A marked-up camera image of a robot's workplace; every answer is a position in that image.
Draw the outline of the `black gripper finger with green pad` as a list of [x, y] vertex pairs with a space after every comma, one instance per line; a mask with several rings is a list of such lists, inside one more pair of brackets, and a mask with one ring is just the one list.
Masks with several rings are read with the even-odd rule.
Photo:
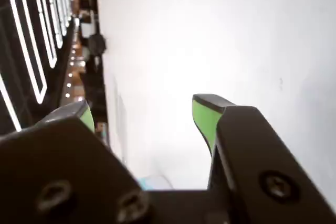
[[148, 223], [150, 200], [85, 101], [1, 139], [1, 223]]
[[335, 213], [263, 114], [192, 97], [194, 123], [226, 180], [232, 223], [335, 223]]

